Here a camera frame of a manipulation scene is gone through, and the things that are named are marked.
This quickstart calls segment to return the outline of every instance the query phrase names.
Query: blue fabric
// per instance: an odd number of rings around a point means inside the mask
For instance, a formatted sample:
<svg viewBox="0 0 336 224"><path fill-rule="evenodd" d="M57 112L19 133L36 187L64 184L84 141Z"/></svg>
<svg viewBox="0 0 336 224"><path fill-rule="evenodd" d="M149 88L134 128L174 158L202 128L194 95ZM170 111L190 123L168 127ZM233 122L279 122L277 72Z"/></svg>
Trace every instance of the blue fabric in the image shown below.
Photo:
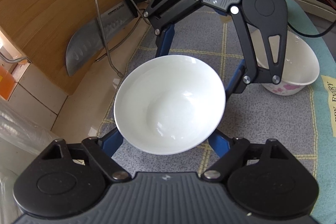
<svg viewBox="0 0 336 224"><path fill-rule="evenodd" d="M208 142L213 151L220 158L230 150L229 140L225 139L223 134L217 129L210 135Z"/></svg>
<svg viewBox="0 0 336 224"><path fill-rule="evenodd" d="M171 43L173 41L174 34L175 34L174 26L175 26L174 24L171 24L168 30L166 31L166 33L164 34L162 45L161 47L157 48L155 57L164 56L164 55L169 54L170 46L171 46Z"/></svg>
<svg viewBox="0 0 336 224"><path fill-rule="evenodd" d="M226 12L223 12L223 11L221 11L221 10L214 9L214 11L215 11L216 13L218 13L219 15L221 15L221 16L227 16L227 15L228 15Z"/></svg>
<svg viewBox="0 0 336 224"><path fill-rule="evenodd" d="M118 148L123 144L124 137L116 128L103 137L101 149L109 156L112 157Z"/></svg>
<svg viewBox="0 0 336 224"><path fill-rule="evenodd" d="M298 31L317 34L313 23L301 7L293 0L287 0L288 21ZM336 138L333 137L328 93L321 75L336 78L336 64L322 38L301 37L315 52L320 63L320 76L311 85L314 91L314 105L317 127L317 175L320 194L312 216L321 224L336 223Z"/></svg>
<svg viewBox="0 0 336 224"><path fill-rule="evenodd" d="M239 72L239 69L240 69L242 66L244 66L244 63L245 63L245 60L242 59L242 60L240 61L239 65L238 65L238 67L237 67L237 69L236 69L234 75L232 76L232 78L231 78L229 84L228 84L227 87L226 87L227 90L229 89L229 87L230 87L231 85L233 85L233 81L234 81L234 79L236 78L236 75L237 75L237 73Z"/></svg>

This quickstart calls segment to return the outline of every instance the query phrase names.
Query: floral bowl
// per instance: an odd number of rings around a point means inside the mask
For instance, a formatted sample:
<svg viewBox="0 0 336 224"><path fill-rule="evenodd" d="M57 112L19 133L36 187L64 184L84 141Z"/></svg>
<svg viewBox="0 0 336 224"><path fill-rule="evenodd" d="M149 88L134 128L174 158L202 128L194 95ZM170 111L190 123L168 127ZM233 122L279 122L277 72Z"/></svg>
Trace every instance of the floral bowl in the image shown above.
<svg viewBox="0 0 336 224"><path fill-rule="evenodd" d="M256 30L253 32L251 39L258 65L268 69L268 61L260 31ZM269 37L269 44L271 46L273 60L277 60L279 37ZM314 51L303 39L288 31L282 80L278 85L262 85L275 94L288 96L312 84L317 77L319 77L319 74L320 65Z"/></svg>

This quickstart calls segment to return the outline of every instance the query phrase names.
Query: orange container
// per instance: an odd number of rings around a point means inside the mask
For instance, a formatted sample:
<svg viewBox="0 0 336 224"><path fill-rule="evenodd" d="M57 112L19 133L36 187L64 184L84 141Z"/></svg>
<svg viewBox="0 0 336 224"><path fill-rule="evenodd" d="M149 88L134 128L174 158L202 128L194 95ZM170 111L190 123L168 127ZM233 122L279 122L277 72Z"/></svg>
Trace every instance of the orange container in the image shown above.
<svg viewBox="0 0 336 224"><path fill-rule="evenodd" d="M8 100L9 96L14 88L14 77L0 65L0 95Z"/></svg>

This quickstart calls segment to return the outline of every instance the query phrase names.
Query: pink flower pattern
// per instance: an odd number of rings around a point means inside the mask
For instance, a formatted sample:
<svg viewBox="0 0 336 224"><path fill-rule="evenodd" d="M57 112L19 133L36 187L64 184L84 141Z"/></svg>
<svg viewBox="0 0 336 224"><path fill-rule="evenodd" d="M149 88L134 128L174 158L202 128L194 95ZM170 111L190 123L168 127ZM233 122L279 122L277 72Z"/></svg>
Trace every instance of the pink flower pattern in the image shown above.
<svg viewBox="0 0 336 224"><path fill-rule="evenodd" d="M277 93L277 92L283 92L283 89L281 89L281 88L278 88L277 90L273 89L273 92L275 92L275 93Z"/></svg>
<svg viewBox="0 0 336 224"><path fill-rule="evenodd" d="M299 85L289 85L289 84L286 84L286 85L283 85L283 87L284 87L286 90L296 90L296 89L300 88L301 86L299 86Z"/></svg>

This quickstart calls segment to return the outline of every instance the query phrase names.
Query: black cable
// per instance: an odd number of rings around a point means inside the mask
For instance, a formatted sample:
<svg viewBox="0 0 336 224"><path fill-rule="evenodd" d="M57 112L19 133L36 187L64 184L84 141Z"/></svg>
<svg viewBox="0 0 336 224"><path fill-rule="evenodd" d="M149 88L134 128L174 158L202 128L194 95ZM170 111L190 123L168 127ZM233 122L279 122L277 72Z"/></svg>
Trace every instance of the black cable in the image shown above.
<svg viewBox="0 0 336 224"><path fill-rule="evenodd" d="M134 24L133 28L129 31L129 33L117 44L115 45L113 48L109 49L109 54L114 51L116 48L118 48L119 46L121 46L127 38L130 37L130 35L134 32L135 28L138 26L138 24L140 23L142 17L139 17L139 19L136 21L136 23ZM99 58L97 58L94 62L99 62L100 60L103 60L105 57L107 56L107 53L104 53L102 56L100 56Z"/></svg>
<svg viewBox="0 0 336 224"><path fill-rule="evenodd" d="M334 26L336 25L336 20L328 27L328 29L326 29L324 32L319 33L319 34L305 34L302 32L299 32L297 29L295 29L289 22L288 22L288 26L290 26L293 31L295 31L296 33L298 33L299 35L302 35L303 37L311 37L311 38L316 38L316 37L322 37L325 34L327 34L328 32L330 32L332 30L332 28L334 28Z"/></svg>

